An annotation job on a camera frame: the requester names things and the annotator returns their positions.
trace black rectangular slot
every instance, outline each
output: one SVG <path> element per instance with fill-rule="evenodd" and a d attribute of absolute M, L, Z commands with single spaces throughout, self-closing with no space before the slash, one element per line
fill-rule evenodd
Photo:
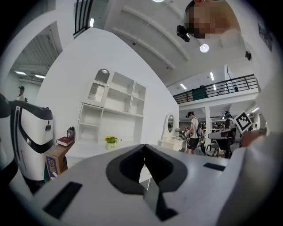
<path fill-rule="evenodd" d="M 209 162 L 207 162 L 207 163 L 204 164 L 203 166 L 204 166 L 204 167 L 207 167 L 207 168 L 210 168 L 210 169 L 219 170 L 219 171 L 225 170 L 225 166 L 216 165 L 216 164 L 209 163 Z"/>
<path fill-rule="evenodd" d="M 82 184 L 69 182 L 45 207 L 44 211 L 59 219 L 65 212 L 73 198 L 79 192 Z"/>
<path fill-rule="evenodd" d="M 51 125 L 47 125 L 47 126 L 45 127 L 45 131 L 48 131 L 48 130 L 51 130 Z"/>

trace book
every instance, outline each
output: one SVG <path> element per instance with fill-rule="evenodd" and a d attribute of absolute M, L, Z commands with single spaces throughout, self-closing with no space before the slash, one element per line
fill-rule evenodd
<path fill-rule="evenodd" d="M 71 144 L 73 142 L 72 139 L 68 138 L 68 137 L 62 137 L 58 140 L 56 140 L 56 143 L 60 144 L 60 145 L 63 145 L 63 146 L 68 146 L 69 144 Z"/>

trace camera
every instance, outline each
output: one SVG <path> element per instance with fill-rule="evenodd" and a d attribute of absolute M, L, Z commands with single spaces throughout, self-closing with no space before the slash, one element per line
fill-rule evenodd
<path fill-rule="evenodd" d="M 185 42 L 189 42 L 191 39 L 190 34 L 187 32 L 187 29 L 182 25 L 177 26 L 177 35 Z"/>

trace arched mirror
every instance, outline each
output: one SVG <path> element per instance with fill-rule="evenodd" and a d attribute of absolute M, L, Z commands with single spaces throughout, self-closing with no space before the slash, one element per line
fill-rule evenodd
<path fill-rule="evenodd" d="M 173 115 L 170 115 L 168 117 L 168 122 L 167 122 L 167 128 L 168 128 L 169 133 L 171 133 L 173 126 L 174 126 L 174 117 Z"/>
<path fill-rule="evenodd" d="M 107 83 L 108 78 L 109 78 L 109 71 L 106 69 L 100 69 L 97 74 L 95 80 L 101 83 Z"/>

